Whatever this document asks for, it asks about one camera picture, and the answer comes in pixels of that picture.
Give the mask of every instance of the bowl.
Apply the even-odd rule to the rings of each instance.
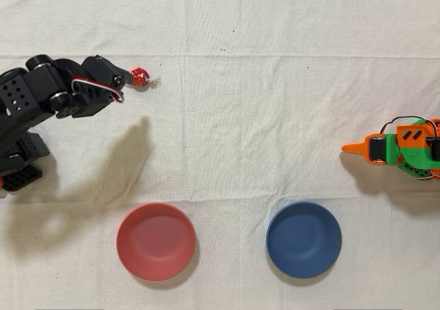
[[[284,274],[312,278],[327,271],[338,259],[342,233],[326,208],[308,201],[284,207],[269,224],[266,249]]]
[[[150,281],[167,280],[191,261],[195,231],[190,219],[168,203],[151,202],[130,211],[116,234],[116,250],[124,267]]]

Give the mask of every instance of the small red object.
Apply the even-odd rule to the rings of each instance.
[[[195,231],[177,207],[150,202],[130,211],[116,235],[124,267],[138,278],[159,281],[176,276],[191,261]]]
[[[145,69],[141,67],[135,67],[130,71],[131,75],[133,76],[133,83],[132,85],[136,85],[138,87],[143,87],[149,82],[149,74],[146,72]]]

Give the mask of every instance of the orange and green robot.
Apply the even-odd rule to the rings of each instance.
[[[397,125],[395,133],[384,133],[386,125],[399,118],[417,121]],[[402,116],[386,123],[379,133],[365,136],[363,142],[343,145],[342,151],[363,155],[371,164],[397,165],[416,179],[440,179],[439,133],[439,118]]]

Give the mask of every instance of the white fabric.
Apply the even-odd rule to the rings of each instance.
[[[0,0],[1,71],[100,54],[159,78],[33,129],[52,156],[0,193],[0,308],[440,309],[440,181],[340,154],[396,115],[440,115],[439,16],[440,0]],[[269,219],[299,199],[343,233],[311,280],[265,255]],[[147,201],[197,232],[190,267],[162,283],[115,251]]]

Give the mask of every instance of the blue bowl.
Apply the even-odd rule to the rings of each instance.
[[[270,260],[294,278],[312,278],[338,259],[342,233],[326,208],[312,202],[295,202],[280,210],[269,224],[266,248]]]

